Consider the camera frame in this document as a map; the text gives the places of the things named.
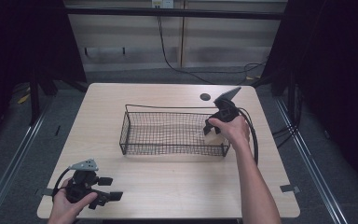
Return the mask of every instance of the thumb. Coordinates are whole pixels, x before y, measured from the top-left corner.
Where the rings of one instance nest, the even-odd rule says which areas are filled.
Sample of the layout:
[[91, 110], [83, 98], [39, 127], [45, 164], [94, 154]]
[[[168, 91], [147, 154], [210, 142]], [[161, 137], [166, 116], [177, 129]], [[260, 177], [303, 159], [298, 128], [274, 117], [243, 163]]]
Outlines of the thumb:
[[97, 197], [98, 194], [96, 192], [91, 192], [90, 194], [86, 195], [82, 200], [76, 203], [75, 209], [80, 212], [85, 206], [92, 203]]
[[208, 119], [208, 122], [210, 124], [212, 124], [213, 126], [218, 127], [220, 129], [225, 125], [225, 123], [223, 121], [221, 121], [220, 119], [215, 119], [215, 118]]

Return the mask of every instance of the human hand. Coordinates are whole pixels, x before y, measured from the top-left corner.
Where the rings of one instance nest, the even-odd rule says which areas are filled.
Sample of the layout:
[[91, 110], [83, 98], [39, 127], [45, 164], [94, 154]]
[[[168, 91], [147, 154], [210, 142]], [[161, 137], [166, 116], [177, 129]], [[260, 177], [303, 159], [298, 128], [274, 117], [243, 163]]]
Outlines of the human hand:
[[[62, 188], [66, 187], [68, 184], [68, 180], [66, 179], [62, 183]], [[70, 203], [66, 199], [66, 189], [60, 189], [57, 194], [54, 196], [54, 204], [51, 210], [50, 218], [48, 219], [48, 223], [57, 223], [57, 224], [72, 224], [76, 217], [79, 215], [81, 210], [88, 204], [92, 203], [98, 194], [92, 192], [82, 200], [77, 203]]]
[[248, 123], [243, 116], [237, 116], [231, 122], [223, 122], [220, 119], [210, 118], [208, 121], [215, 127], [218, 127], [223, 136], [233, 146], [240, 145], [242, 143], [249, 145], [250, 129]]

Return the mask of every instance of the black circle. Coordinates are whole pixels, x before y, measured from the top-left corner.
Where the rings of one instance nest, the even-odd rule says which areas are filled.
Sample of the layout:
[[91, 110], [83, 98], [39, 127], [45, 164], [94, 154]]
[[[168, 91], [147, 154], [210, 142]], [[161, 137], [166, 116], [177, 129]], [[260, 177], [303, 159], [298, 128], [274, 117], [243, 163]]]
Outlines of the black circle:
[[208, 93], [203, 93], [201, 96], [200, 96], [201, 100], [203, 101], [209, 101], [211, 100], [211, 96], [208, 94]]

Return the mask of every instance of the wire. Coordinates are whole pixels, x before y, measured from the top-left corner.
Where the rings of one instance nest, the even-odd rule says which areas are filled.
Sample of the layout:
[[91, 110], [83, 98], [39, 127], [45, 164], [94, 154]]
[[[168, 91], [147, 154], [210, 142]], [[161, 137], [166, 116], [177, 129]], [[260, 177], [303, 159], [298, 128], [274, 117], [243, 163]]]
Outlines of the wire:
[[57, 192], [60, 190], [60, 189], [58, 188], [58, 185], [60, 184], [60, 182], [61, 182], [63, 176], [66, 175], [66, 173], [68, 173], [68, 171], [69, 171], [69, 169], [66, 168], [66, 170], [62, 172], [62, 174], [60, 175], [60, 177], [58, 178], [58, 180], [57, 180], [57, 182], [56, 182], [56, 185], [54, 186], [53, 194], [51, 195], [53, 202], [54, 202], [54, 196], [55, 196], [55, 195], [57, 194]]
[[298, 127], [299, 127], [300, 121], [301, 121], [302, 104], [304, 101], [304, 97], [301, 94], [301, 91], [299, 90], [299, 88], [297, 88], [296, 91], [297, 91], [297, 93], [296, 93], [297, 111], [296, 111], [296, 116], [295, 116], [295, 122], [285, 128], [280, 129], [279, 131], [273, 133], [273, 135], [276, 135], [278, 133], [283, 133], [279, 136], [275, 136], [274, 137], [275, 139], [285, 136], [287, 134], [287, 132], [290, 133], [290, 135], [288, 137], [286, 137], [279, 145], [277, 145], [277, 148], [283, 146], [291, 137], [293, 137], [293, 135], [295, 135], [298, 132]]
[[272, 70], [268, 76], [262, 76], [259, 80], [252, 83], [251, 86], [256, 89], [259, 86], [271, 83], [272, 81], [275, 80], [275, 78], [279, 78], [280, 73], [282, 71], [284, 71], [284, 68], [285, 68], [284, 64], [286, 63], [288, 57], [289, 57], [289, 54], [284, 55], [281, 62], [278, 64], [278, 66], [276, 66], [277, 67], [276, 69]]
[[243, 108], [239, 108], [239, 111], [240, 111], [240, 114], [245, 118], [246, 122], [248, 122], [248, 125], [249, 125], [249, 129], [251, 130], [251, 133], [252, 133], [252, 139], [253, 139], [253, 142], [254, 142], [254, 158], [255, 158], [255, 164], [257, 165], [258, 164], [258, 142], [257, 142], [257, 136], [255, 135], [255, 128], [254, 128], [254, 125], [252, 123], [252, 119], [251, 117], [249, 116], [249, 113], [243, 109]]
[[158, 29], [159, 29], [159, 38], [161, 40], [161, 47], [162, 47], [162, 54], [164, 55], [164, 60], [165, 60], [165, 63], [173, 70], [173, 71], [176, 71], [176, 72], [179, 72], [179, 73], [184, 73], [184, 74], [189, 74], [191, 75], [192, 77], [196, 77], [197, 79], [203, 81], [203, 82], [206, 82], [208, 84], [211, 84], [211, 85], [216, 85], [208, 80], [205, 80], [201, 77], [198, 77], [190, 72], [187, 72], [187, 71], [182, 71], [182, 70], [178, 70], [176, 68], [173, 68], [170, 63], [168, 62], [167, 60], [167, 56], [166, 56], [166, 53], [165, 53], [165, 47], [164, 47], [164, 38], [162, 37], [162, 25], [161, 25], [161, 17], [160, 16], [157, 16], [157, 19], [158, 19]]
[[[184, 74], [188, 74], [188, 75], [191, 75], [192, 77], [195, 77], [203, 82], [206, 82], [208, 84], [211, 84], [211, 85], [217, 85], [215, 83], [212, 83], [211, 81], [208, 81], [202, 77], [199, 77], [197, 76], [196, 74], [206, 74], [206, 73], [214, 73], [214, 74], [240, 74], [240, 73], [245, 73], [245, 78], [243, 80], [241, 80], [239, 83], [235, 84], [236, 86], [240, 85], [242, 82], [246, 81], [246, 78], [247, 78], [247, 72], [249, 71], [252, 71], [254, 69], [256, 69], [257, 67], [261, 66], [261, 65], [266, 65], [267, 61], [265, 62], [262, 62], [262, 63], [247, 63], [244, 67], [243, 67], [243, 71], [237, 71], [237, 72], [216, 72], [216, 71], [198, 71], [198, 72], [187, 72], [187, 71], [184, 71], [184, 70], [179, 70], [179, 69], [176, 69], [176, 68], [173, 68], [170, 63], [168, 62], [167, 60], [167, 56], [166, 56], [166, 53], [165, 53], [165, 46], [164, 46], [164, 38], [163, 38], [163, 34], [162, 34], [162, 23], [161, 23], [161, 17], [158, 16], [158, 30], [159, 30], [159, 38], [160, 38], [160, 41], [161, 41], [161, 47], [162, 47], [162, 54], [164, 55], [164, 60], [165, 60], [165, 63], [175, 72], [179, 72], [179, 73], [184, 73]], [[251, 66], [251, 65], [255, 65], [254, 67], [246, 70], [246, 67], [248, 66]]]
[[16, 94], [16, 93], [19, 92], [19, 91], [25, 91], [25, 90], [27, 90], [28, 88], [30, 88], [30, 86], [29, 86], [28, 84], [21, 83], [21, 84], [17, 85], [17, 86], [14, 88], [14, 90], [13, 90], [13, 92], [12, 92], [11, 94]]

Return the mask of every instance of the gray floor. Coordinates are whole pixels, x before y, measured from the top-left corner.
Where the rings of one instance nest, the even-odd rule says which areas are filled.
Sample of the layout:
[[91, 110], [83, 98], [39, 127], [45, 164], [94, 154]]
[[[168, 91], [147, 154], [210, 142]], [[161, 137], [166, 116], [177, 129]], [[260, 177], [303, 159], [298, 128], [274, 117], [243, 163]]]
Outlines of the gray floor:
[[[191, 68], [191, 71], [238, 71], [242, 67]], [[262, 68], [249, 72], [256, 78]], [[89, 84], [92, 82], [132, 82], [132, 83], [184, 83], [205, 84], [189, 74], [181, 74], [169, 68], [125, 70], [125, 71], [88, 71]], [[245, 80], [248, 85], [255, 79], [245, 79], [244, 74], [198, 74], [216, 84], [235, 85]], [[52, 99], [43, 124], [37, 133], [20, 170], [15, 175], [9, 191], [0, 204], [0, 223], [45, 223], [36, 215], [40, 197], [35, 196], [36, 189], [44, 188], [58, 160], [65, 140], [75, 120], [84, 93], [73, 90], [63, 83], [57, 83], [60, 90]], [[282, 116], [275, 98], [271, 96], [269, 86], [256, 89], [272, 132], [284, 127]], [[27, 101], [17, 104], [22, 92], [13, 95], [13, 101], [0, 124], [0, 177], [4, 174], [11, 158], [16, 153], [23, 136], [28, 130], [31, 108]], [[48, 102], [43, 94], [42, 104]], [[339, 147], [324, 136], [324, 128], [306, 106], [300, 125], [302, 133], [313, 158], [316, 160], [324, 178], [336, 196], [348, 223], [358, 223], [358, 175], [345, 162], [339, 153]], [[277, 145], [285, 137], [277, 138]], [[293, 140], [279, 148], [283, 164], [293, 186], [301, 191], [296, 195], [301, 214], [297, 218], [283, 218], [283, 223], [334, 223], [326, 209], [323, 198], [317, 190], [310, 173], [303, 162]], [[161, 221], [123, 221], [112, 223], [166, 223]], [[233, 223], [233, 220], [181, 220], [175, 223]], [[81, 220], [79, 223], [102, 223], [101, 220]]]

